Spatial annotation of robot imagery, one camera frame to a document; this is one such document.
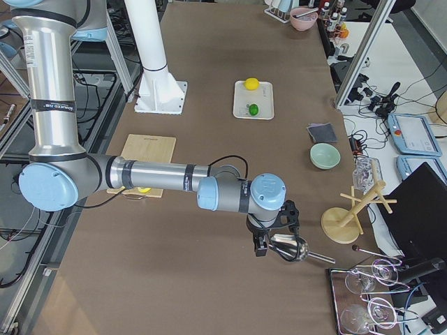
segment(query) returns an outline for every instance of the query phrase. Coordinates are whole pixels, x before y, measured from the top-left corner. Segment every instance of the wooden cutting board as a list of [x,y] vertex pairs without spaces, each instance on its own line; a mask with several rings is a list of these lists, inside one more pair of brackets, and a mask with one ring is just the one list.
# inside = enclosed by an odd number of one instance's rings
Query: wooden cutting board
[[[134,135],[127,137],[121,156],[125,159],[137,161],[170,163],[173,157],[175,146],[175,137],[151,136],[151,135]],[[116,194],[121,189],[109,188],[107,193]],[[159,188],[151,188],[149,192],[140,192],[137,188],[126,190],[122,194],[138,197],[161,198],[163,190]]]

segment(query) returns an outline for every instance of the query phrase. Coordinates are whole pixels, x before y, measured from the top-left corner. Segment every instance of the black monitor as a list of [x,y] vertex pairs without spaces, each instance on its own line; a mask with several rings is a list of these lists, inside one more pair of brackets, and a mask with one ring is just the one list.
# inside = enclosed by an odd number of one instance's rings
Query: black monitor
[[[423,163],[386,198],[396,199],[389,214],[379,206],[405,260],[447,262],[447,186]],[[447,270],[421,277],[442,314],[447,315]]]

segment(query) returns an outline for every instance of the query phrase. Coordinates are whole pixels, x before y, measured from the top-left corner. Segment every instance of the wooden stand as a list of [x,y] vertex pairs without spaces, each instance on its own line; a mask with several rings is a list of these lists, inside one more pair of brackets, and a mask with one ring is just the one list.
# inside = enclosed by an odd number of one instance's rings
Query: wooden stand
[[323,213],[321,227],[331,240],[337,243],[349,244],[354,242],[358,238],[358,235],[363,235],[363,229],[357,214],[368,204],[381,203],[385,206],[388,213],[391,214],[393,212],[389,204],[395,204],[397,201],[386,200],[381,193],[386,185],[385,182],[383,180],[376,180],[376,176],[374,175],[373,177],[373,187],[361,199],[354,196],[354,186],[351,186],[351,195],[340,194],[343,198],[351,199],[351,210],[348,211],[347,209],[333,207]]

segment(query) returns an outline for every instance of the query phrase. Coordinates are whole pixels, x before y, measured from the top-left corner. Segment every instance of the white cable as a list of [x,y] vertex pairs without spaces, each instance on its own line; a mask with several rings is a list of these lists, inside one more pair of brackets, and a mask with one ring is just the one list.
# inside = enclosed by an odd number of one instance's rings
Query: white cable
[[27,226],[27,224],[29,223],[29,221],[31,220],[31,218],[33,217],[34,211],[36,210],[35,207],[33,207],[33,211],[31,212],[31,215],[29,216],[27,222],[25,222],[25,224],[23,225],[22,229],[19,230],[19,232],[17,234],[14,235],[14,237],[12,239],[10,239],[9,241],[7,241],[3,246],[0,247],[0,250],[3,249],[5,246],[7,246],[9,243],[11,243],[12,241],[14,241],[14,238],[16,236],[19,236],[20,233],[23,231],[23,229],[25,229],[25,227]]

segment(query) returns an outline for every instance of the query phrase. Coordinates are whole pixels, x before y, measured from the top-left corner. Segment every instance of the mint green bowl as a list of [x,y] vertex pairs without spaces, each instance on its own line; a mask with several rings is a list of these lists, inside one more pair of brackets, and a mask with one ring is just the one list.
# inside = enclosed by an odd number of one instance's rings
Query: mint green bowl
[[340,163],[340,153],[330,144],[318,143],[310,149],[310,160],[322,170],[332,169]]

